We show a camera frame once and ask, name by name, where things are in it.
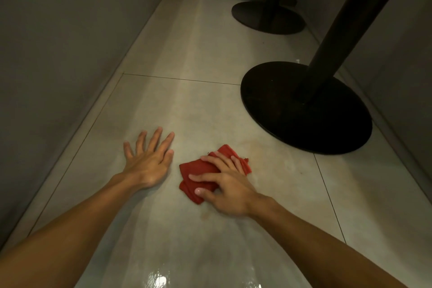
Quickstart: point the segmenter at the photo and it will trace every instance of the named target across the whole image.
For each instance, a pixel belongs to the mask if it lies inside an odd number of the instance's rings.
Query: floor tile
[[[9,248],[15,246],[17,243],[28,237],[32,228],[35,226],[40,214],[44,210],[49,199],[51,198],[51,195],[55,191],[63,175],[66,173],[70,163],[75,157],[75,154],[78,152],[79,147],[83,143],[85,137],[89,133],[92,125],[94,124],[100,111],[102,110],[103,106],[105,105],[106,101],[108,100],[110,94],[113,92],[116,84],[121,77],[121,70],[116,70],[116,72],[108,81],[106,87],[101,92],[100,96],[92,106],[91,110],[89,111],[81,125],[78,127],[73,138],[71,139],[67,147],[64,149],[57,163],[51,169],[51,172],[49,173],[43,185],[40,187],[35,198],[33,198],[24,215],[21,217],[15,229],[9,236],[9,239],[5,243],[2,251],[8,250]]]
[[[237,22],[239,0],[162,0],[126,56],[126,73],[240,84],[267,61],[309,64],[317,42],[298,34],[262,33]]]
[[[249,157],[250,180],[295,214],[342,239],[313,154],[264,132],[238,85],[123,75],[37,223],[89,197],[122,170],[122,142],[141,129],[176,132],[173,165],[158,188],[116,217],[77,287],[309,287],[255,223],[192,203],[178,165],[229,143]]]
[[[347,244],[408,287],[430,287],[432,205],[378,128],[353,153],[316,157]]]

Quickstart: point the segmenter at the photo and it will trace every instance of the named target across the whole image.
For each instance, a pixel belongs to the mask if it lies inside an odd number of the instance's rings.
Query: beige floor tile
[[[19,220],[14,231],[11,233],[9,239],[5,243],[2,251],[6,251],[10,247],[15,246],[30,234],[40,214],[51,198],[51,195],[55,191],[63,175],[66,173],[70,163],[75,157],[75,154],[78,152],[79,147],[83,143],[85,137],[89,133],[92,125],[94,124],[100,111],[102,110],[121,77],[122,72],[120,70],[117,70],[113,74],[112,78],[107,83],[106,87],[92,106],[91,110],[75,132],[73,138],[59,157],[57,163],[52,168],[42,187],[40,187],[35,198],[33,198],[24,215]]]
[[[381,132],[317,161],[347,244],[408,287],[430,287],[432,205]]]
[[[342,239],[313,154],[279,142],[244,109],[238,85],[124,75],[37,227],[90,196],[124,165],[122,142],[158,125],[176,132],[158,188],[116,217],[78,287],[309,287],[284,251],[249,220],[197,206],[178,189],[178,165],[229,143],[249,157],[262,193]]]
[[[267,61],[309,64],[317,42],[306,28],[278,36],[237,22],[238,0],[162,0],[124,61],[125,73],[240,84]]]

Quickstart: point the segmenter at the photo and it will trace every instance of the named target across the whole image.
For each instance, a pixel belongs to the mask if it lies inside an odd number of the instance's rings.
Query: person's right arm
[[[401,282],[342,241],[300,219],[273,198],[255,191],[238,159],[217,154],[201,159],[221,173],[191,175],[194,181],[213,181],[221,194],[203,188],[195,193],[228,215],[249,216],[261,225],[299,267],[310,285],[331,288],[406,288]]]

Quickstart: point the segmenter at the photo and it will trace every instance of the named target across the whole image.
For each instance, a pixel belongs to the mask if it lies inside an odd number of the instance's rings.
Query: folded cloth
[[[251,167],[247,164],[249,160],[247,158],[240,158],[229,145],[224,144],[218,149],[218,152],[228,158],[231,158],[231,156],[238,158],[246,175],[252,172]],[[217,157],[214,152],[209,153],[209,155]],[[200,175],[203,173],[219,173],[219,169],[209,162],[204,162],[203,160],[198,159],[189,163],[180,164],[180,172],[181,176],[183,177],[183,181],[180,183],[179,188],[184,191],[186,196],[189,197],[192,202],[198,205],[201,204],[204,199],[195,194],[196,188],[205,188],[210,191],[215,191],[219,187],[219,185],[215,182],[195,182],[189,179],[189,174]]]

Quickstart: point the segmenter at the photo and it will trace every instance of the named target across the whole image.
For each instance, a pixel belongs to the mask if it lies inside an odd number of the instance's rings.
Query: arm
[[[4,288],[73,287],[84,272],[112,220],[139,189],[153,187],[165,176],[173,158],[170,133],[156,148],[158,128],[144,149],[146,132],[136,143],[136,155],[124,144],[126,167],[93,196],[51,221],[0,258]]]
[[[198,188],[195,193],[219,211],[249,216],[261,225],[285,250],[314,288],[357,288],[406,286],[369,259],[316,226],[298,218],[274,199],[255,191],[238,159],[203,156],[221,173],[190,176],[194,181],[214,181],[222,194]]]

